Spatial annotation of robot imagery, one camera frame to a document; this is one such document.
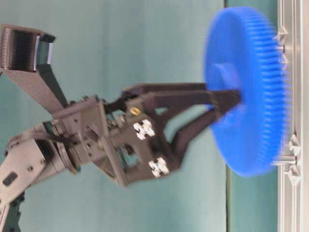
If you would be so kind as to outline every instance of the robotic arm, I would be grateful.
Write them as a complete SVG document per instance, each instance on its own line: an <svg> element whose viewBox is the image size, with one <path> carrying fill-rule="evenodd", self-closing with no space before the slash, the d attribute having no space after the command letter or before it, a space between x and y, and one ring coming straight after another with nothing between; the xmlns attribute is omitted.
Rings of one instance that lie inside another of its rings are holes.
<svg viewBox="0 0 309 232"><path fill-rule="evenodd" d="M39 30L1 28L0 71L53 119L9 139L4 149L0 231L18 229L28 187L63 170L76 174L92 162L121 186L169 175L180 168L190 141L240 102L238 90L211 91L205 83L140 84L112 103L97 96L67 102L50 66L54 39ZM178 129L169 143L168 121L197 104L211 109Z"/></svg>

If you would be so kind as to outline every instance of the blue gear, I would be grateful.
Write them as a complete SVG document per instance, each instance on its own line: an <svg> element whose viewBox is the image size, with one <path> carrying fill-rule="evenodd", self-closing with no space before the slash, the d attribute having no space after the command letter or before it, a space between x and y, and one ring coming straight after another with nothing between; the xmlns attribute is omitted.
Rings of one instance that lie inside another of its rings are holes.
<svg viewBox="0 0 309 232"><path fill-rule="evenodd" d="M284 140L288 95L274 37L271 24L250 7L222 10L209 32L207 88L241 94L241 104L211 128L227 165L241 176L268 172Z"/></svg>

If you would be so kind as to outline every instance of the aluminum frame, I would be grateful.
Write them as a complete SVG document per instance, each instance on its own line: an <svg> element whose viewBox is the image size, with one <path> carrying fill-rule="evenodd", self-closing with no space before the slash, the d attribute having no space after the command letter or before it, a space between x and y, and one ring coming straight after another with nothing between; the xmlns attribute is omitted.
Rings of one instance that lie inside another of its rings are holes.
<svg viewBox="0 0 309 232"><path fill-rule="evenodd" d="M291 140L282 154L295 165L278 168L278 232L309 231L309 1L278 0L278 39L284 47L285 71L293 82Z"/></svg>

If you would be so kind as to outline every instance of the screw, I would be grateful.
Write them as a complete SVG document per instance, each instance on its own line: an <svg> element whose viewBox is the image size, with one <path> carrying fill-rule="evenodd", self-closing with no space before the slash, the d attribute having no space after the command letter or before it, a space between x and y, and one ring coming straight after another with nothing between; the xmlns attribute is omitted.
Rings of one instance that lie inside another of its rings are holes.
<svg viewBox="0 0 309 232"><path fill-rule="evenodd" d="M32 171L33 171L33 167L32 167L32 166L29 166L29 167L27 168L27 170L28 170L28 172L32 172Z"/></svg>
<svg viewBox="0 0 309 232"><path fill-rule="evenodd" d="M130 111L131 111L131 113L134 114L135 116L138 116L138 115L141 114L140 109L139 109L139 108L136 108L136 107L132 107Z"/></svg>

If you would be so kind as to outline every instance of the green background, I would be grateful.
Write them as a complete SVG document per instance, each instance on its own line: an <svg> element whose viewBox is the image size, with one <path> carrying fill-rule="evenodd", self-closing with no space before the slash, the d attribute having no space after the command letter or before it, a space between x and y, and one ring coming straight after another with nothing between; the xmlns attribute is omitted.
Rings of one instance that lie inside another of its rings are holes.
<svg viewBox="0 0 309 232"><path fill-rule="evenodd" d="M224 4L256 7L276 25L276 0L1 0L0 23L57 37L52 66L68 100L98 94L111 101L139 82L201 81L207 28ZM168 137L201 110L178 117ZM0 78L0 147L50 119ZM226 220L231 232L275 232L277 172L244 179L226 170L208 130L171 177L123 189L89 164L28 189L21 210L24 232L225 232Z"/></svg>

